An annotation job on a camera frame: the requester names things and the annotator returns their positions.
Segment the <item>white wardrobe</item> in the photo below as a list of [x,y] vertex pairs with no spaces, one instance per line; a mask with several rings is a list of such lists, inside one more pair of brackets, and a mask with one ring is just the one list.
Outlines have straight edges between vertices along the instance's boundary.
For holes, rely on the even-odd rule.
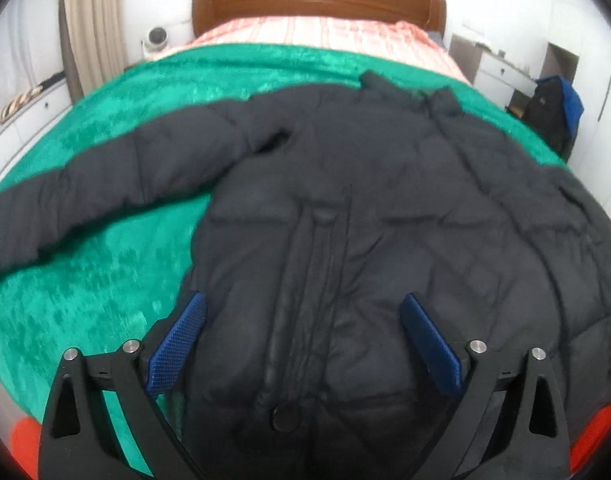
[[556,0],[547,38],[578,55],[584,113],[568,165],[611,218],[611,27],[590,6]]

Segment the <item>blue garment on chair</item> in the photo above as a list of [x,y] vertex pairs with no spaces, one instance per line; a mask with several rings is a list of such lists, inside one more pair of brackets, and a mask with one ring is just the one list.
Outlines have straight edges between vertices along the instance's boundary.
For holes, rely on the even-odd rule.
[[568,136],[571,140],[575,140],[578,134],[581,117],[584,113],[584,106],[578,92],[572,87],[572,84],[566,78],[560,75],[553,76],[555,81],[558,81],[561,87],[561,96],[563,97],[563,114],[567,126]]

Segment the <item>white low drawer cabinet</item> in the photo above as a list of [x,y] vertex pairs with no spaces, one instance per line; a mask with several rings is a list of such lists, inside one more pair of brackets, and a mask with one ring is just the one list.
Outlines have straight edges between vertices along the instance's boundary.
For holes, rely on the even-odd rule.
[[64,73],[55,74],[46,80],[46,84],[46,89],[0,124],[0,182],[42,136],[71,110],[72,101]]

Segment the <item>black puffer jacket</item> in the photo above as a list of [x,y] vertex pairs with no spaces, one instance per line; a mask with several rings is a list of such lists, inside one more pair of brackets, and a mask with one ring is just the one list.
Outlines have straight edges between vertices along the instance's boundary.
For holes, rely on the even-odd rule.
[[[206,325],[138,438],[156,478],[566,479],[611,403],[611,221],[454,93],[373,73],[188,106],[0,193],[0,274],[72,231],[211,188],[182,292]],[[442,396],[406,339],[415,294],[464,351]],[[65,365],[40,473],[122,464],[87,400],[154,412],[144,344]]]

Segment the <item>pink striped bed sheet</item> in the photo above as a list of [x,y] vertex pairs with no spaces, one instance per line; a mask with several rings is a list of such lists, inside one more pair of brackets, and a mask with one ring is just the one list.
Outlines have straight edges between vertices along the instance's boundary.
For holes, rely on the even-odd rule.
[[351,52],[383,58],[462,81],[462,70],[441,44],[420,27],[398,21],[345,20],[326,16],[237,18],[205,32],[190,48],[217,44],[277,44]]

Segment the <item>white bedside cabinet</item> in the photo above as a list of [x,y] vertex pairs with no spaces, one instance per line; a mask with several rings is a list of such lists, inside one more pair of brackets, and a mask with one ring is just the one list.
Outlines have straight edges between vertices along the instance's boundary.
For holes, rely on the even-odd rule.
[[534,80],[487,48],[454,35],[449,53],[473,88],[502,110],[517,94],[527,100],[533,97]]

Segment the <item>beige curtain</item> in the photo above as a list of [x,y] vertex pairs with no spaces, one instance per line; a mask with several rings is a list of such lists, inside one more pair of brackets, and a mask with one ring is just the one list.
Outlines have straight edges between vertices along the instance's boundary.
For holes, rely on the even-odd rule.
[[59,0],[59,34],[74,103],[126,69],[122,0]]

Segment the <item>black coat on chair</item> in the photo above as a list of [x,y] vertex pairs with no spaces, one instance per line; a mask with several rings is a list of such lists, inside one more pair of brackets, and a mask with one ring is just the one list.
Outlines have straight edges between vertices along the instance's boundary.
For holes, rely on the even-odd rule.
[[531,128],[556,155],[567,162],[573,140],[565,112],[564,82],[558,76],[539,80],[521,121]]

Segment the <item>green velvet bedspread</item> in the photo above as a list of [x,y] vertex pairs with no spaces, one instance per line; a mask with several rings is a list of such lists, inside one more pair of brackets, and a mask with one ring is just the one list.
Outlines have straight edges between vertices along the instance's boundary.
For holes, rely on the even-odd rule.
[[[491,122],[543,165],[558,157],[540,137],[452,77],[373,56],[323,49],[222,44],[131,68],[78,102],[11,169],[4,188],[57,168],[86,148],[176,108],[244,99],[294,84],[355,87],[375,72],[414,91],[450,88],[467,112]],[[209,204],[200,194],[72,234],[36,266],[0,280],[0,391],[12,411],[0,437],[29,476],[40,421],[62,352],[118,348],[173,307],[192,231]]]

